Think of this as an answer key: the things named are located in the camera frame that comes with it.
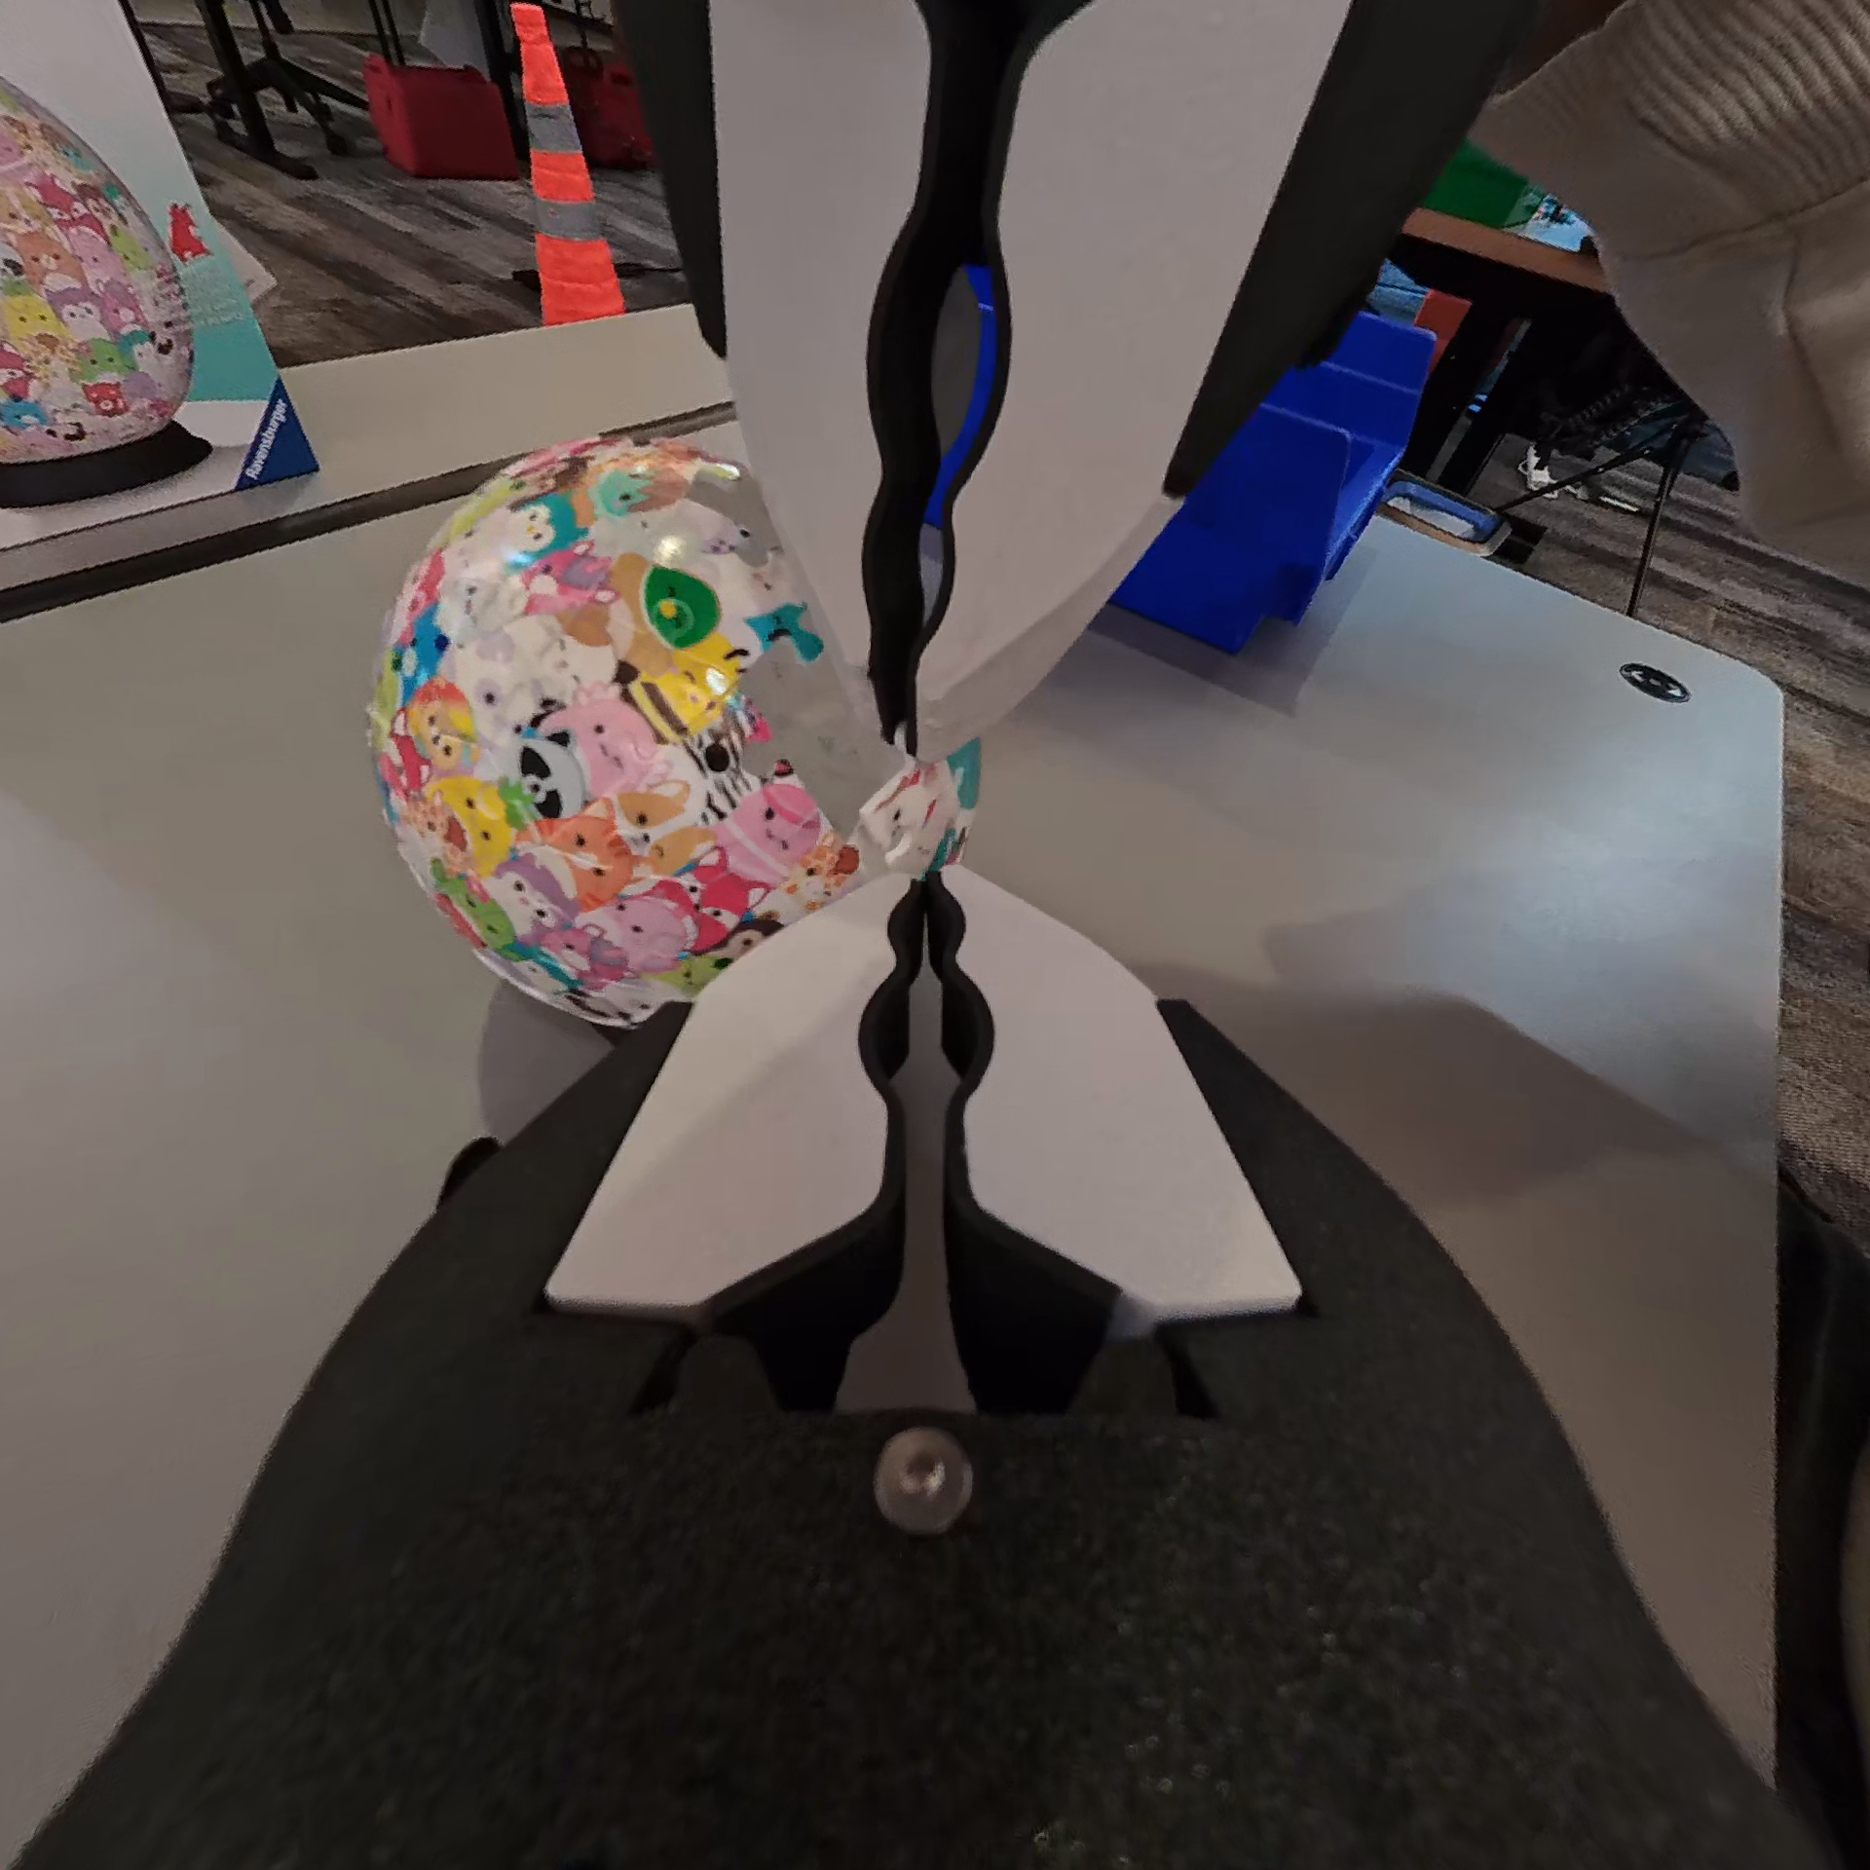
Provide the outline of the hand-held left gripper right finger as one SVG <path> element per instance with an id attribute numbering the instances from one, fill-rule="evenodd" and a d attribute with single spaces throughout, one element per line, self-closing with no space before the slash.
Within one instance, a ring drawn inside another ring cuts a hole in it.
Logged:
<path id="1" fill-rule="evenodd" d="M 1067 1415 L 1111 1345 L 1286 1321 L 1301 1278 L 1160 994 L 976 872 L 923 895 L 958 1069 L 946 1308 L 982 1415 Z"/>

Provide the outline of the printed puzzle box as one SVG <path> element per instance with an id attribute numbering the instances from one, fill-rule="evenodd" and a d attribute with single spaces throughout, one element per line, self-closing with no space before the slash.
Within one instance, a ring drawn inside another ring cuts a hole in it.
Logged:
<path id="1" fill-rule="evenodd" d="M 121 6 L 0 12 L 0 545 L 315 478 Z"/>

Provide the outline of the blue rimmed container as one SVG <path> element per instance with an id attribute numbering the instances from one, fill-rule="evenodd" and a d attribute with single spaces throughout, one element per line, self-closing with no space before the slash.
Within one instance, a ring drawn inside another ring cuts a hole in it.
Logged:
<path id="1" fill-rule="evenodd" d="M 1420 480 L 1410 472 L 1388 478 L 1377 514 L 1410 533 L 1447 542 L 1465 556 L 1485 556 L 1485 560 L 1505 556 L 1510 542 L 1509 514 L 1475 506 L 1465 496 L 1452 496 L 1452 492 Z"/>

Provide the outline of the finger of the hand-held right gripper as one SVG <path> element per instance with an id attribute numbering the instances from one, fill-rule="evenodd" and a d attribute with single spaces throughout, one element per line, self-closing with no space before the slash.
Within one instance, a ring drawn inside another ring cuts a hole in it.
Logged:
<path id="1" fill-rule="evenodd" d="M 1176 514 L 1167 472 L 1342 0 L 1098 0 L 1016 45 L 1001 132 L 1001 411 L 946 520 L 916 756 L 1010 716 Z"/>
<path id="2" fill-rule="evenodd" d="M 718 0 L 725 368 L 813 631 L 916 743 L 939 472 L 930 218 L 966 6 Z"/>

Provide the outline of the blue plastic bin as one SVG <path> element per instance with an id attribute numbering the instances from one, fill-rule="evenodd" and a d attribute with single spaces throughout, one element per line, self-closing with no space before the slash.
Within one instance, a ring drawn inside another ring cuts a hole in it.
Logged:
<path id="1" fill-rule="evenodd" d="M 1432 331 L 1362 310 L 1268 391 L 1111 606 L 1230 655 L 1261 622 L 1301 622 L 1383 500 L 1432 364 Z"/>

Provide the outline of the orange traffic cone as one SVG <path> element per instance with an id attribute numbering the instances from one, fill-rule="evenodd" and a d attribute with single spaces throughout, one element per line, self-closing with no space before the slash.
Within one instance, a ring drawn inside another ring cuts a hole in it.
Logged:
<path id="1" fill-rule="evenodd" d="M 507 25 L 521 66 L 541 321 L 584 326 L 627 318 L 545 12 L 515 0 Z"/>

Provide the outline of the red storage crate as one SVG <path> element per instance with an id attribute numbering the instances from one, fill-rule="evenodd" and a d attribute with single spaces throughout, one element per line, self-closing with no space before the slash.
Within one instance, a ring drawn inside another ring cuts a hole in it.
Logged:
<path id="1" fill-rule="evenodd" d="M 373 52 L 365 94 L 386 161 L 413 179 L 519 179 L 502 101 L 474 66 L 406 66 Z"/>
<path id="2" fill-rule="evenodd" d="M 657 172 L 636 69 L 592 46 L 561 52 L 575 132 L 592 172 Z"/>

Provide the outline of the black chair base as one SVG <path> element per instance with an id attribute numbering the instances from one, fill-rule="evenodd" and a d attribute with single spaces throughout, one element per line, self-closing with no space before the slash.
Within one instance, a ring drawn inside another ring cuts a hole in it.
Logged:
<path id="1" fill-rule="evenodd" d="M 262 101 L 274 94 L 291 119 L 315 126 L 323 156 L 360 156 L 352 139 L 339 126 L 339 109 L 369 119 L 369 101 L 287 58 L 282 45 L 295 32 L 291 6 L 245 0 L 255 52 L 242 46 L 226 0 L 197 0 L 192 12 L 218 62 L 208 79 L 208 122 L 226 152 L 287 179 L 315 179 L 315 165 L 282 152 L 269 126 Z"/>

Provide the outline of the white teal puzzle piece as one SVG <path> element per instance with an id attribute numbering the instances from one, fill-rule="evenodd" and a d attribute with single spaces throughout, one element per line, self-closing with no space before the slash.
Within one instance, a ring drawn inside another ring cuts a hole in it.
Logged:
<path id="1" fill-rule="evenodd" d="M 982 812 L 985 743 L 966 739 L 946 757 L 918 757 L 895 773 L 864 812 L 856 844 L 876 872 L 939 875 L 962 862 L 972 818 Z"/>

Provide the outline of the colourful puzzle ball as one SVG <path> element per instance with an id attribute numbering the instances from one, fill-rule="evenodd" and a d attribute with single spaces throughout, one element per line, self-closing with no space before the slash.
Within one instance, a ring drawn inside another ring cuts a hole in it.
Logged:
<path id="1" fill-rule="evenodd" d="M 627 1034 L 883 875 L 753 702 L 771 652 L 829 644 L 737 458 L 580 438 L 457 506 L 386 615 L 369 743 L 482 965 Z"/>

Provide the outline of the green plastic bin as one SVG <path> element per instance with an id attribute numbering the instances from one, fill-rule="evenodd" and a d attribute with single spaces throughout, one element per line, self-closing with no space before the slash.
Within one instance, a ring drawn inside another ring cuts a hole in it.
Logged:
<path id="1" fill-rule="evenodd" d="M 1495 232 L 1521 232 L 1546 192 L 1485 156 L 1475 142 L 1465 142 L 1447 172 L 1435 176 L 1432 192 L 1421 198 L 1421 211 L 1495 226 Z"/>

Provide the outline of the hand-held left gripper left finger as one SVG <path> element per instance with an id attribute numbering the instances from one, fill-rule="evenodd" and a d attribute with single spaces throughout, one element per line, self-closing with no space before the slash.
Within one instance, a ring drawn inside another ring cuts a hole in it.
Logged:
<path id="1" fill-rule="evenodd" d="M 783 1411 L 829 1415 L 906 1273 L 895 1076 L 918 961 L 923 885 L 906 875 L 731 961 L 685 1017 L 545 1303 L 738 1340 Z"/>

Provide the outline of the wooden side table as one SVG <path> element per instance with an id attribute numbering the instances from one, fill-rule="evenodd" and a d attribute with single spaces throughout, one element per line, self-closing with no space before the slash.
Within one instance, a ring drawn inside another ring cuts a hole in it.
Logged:
<path id="1" fill-rule="evenodd" d="M 1531 391 L 1622 321 L 1618 295 L 1593 257 L 1432 207 L 1403 222 L 1388 266 L 1465 300 L 1403 450 L 1410 478 L 1465 496 L 1531 411 Z"/>

